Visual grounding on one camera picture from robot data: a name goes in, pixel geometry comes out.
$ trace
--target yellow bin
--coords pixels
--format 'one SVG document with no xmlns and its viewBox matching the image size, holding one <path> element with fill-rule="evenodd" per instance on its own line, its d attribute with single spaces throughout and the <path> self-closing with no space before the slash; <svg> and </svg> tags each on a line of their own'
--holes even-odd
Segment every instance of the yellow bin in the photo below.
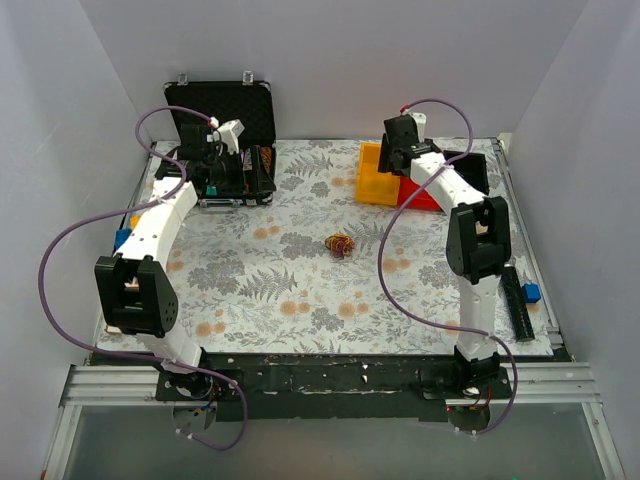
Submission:
<svg viewBox="0 0 640 480">
<path fill-rule="evenodd" d="M 398 204 L 400 177 L 390 173 L 378 173 L 380 149 L 377 143 L 363 143 L 360 147 L 356 202 L 395 207 Z"/>
</svg>

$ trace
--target black case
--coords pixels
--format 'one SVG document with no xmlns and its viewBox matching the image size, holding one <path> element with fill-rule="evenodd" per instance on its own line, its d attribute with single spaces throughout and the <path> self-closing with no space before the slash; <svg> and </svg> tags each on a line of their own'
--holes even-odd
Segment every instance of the black case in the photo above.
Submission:
<svg viewBox="0 0 640 480">
<path fill-rule="evenodd" d="M 276 125 L 273 114 L 271 86 L 264 81 L 243 82 L 170 82 L 164 86 L 164 95 L 169 105 L 187 107 L 213 116 L 220 124 L 239 119 L 244 131 L 238 138 L 240 148 L 246 150 L 252 145 L 271 150 L 271 165 L 267 168 L 274 179 L 276 173 Z M 204 120 L 183 112 L 172 111 L 178 132 L 183 124 L 206 125 Z M 270 203 L 257 198 L 258 204 Z"/>
</svg>

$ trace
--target gray floor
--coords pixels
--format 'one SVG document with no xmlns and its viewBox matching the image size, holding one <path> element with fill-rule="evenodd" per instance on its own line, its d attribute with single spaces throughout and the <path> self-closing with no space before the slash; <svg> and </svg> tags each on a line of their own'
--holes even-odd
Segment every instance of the gray floor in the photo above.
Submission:
<svg viewBox="0 0 640 480">
<path fill-rule="evenodd" d="M 178 436 L 171 413 L 85 407 L 65 478 L 604 478 L 580 405 L 516 405 L 476 441 L 410 419 L 253 421 L 225 453 Z M 222 442 L 237 428 L 214 424 L 206 435 Z"/>
</svg>

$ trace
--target floral tablecloth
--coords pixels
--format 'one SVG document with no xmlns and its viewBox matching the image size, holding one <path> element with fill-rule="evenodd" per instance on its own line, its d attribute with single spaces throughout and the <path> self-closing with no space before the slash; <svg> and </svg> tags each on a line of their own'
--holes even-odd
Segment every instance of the floral tablecloth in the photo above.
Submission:
<svg viewBox="0 0 640 480">
<path fill-rule="evenodd" d="M 463 150 L 466 140 L 439 139 Z M 411 321 L 385 298 L 376 254 L 391 207 L 354 200 L 360 141 L 292 140 L 277 144 L 273 204 L 236 209 L 194 208 L 173 245 L 167 272 L 180 301 L 178 321 L 209 352 L 450 354 L 456 333 Z M 173 142 L 160 142 L 167 152 Z M 479 139 L 491 195 L 509 201 L 491 142 Z M 149 198 L 159 159 L 151 160 L 141 201 Z M 534 278 L 510 212 L 513 263 L 521 281 Z M 408 210 L 386 247 L 384 271 L 396 298 L 433 321 L 458 325 L 457 280 L 445 259 L 444 214 Z M 324 239 L 355 240 L 351 257 L 335 259 Z M 548 355 L 544 301 L 530 310 L 536 339 L 516 343 L 504 297 L 496 302 L 496 333 L 514 354 Z M 135 337 L 103 331 L 98 345 L 144 350 Z"/>
</svg>

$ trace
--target black foam lining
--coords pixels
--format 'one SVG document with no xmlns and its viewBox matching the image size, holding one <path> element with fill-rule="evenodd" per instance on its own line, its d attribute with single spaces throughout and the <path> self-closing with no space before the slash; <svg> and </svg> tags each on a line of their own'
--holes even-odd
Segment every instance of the black foam lining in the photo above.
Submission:
<svg viewBox="0 0 640 480">
<path fill-rule="evenodd" d="M 240 147 L 250 145 L 270 147 L 276 139 L 271 90 L 266 82 L 243 85 L 242 82 L 190 82 L 187 85 L 170 83 L 165 87 L 169 105 L 192 108 L 216 117 L 220 124 L 239 119 L 244 125 Z M 183 123 L 204 124 L 193 115 L 171 112 L 178 132 Z"/>
</svg>

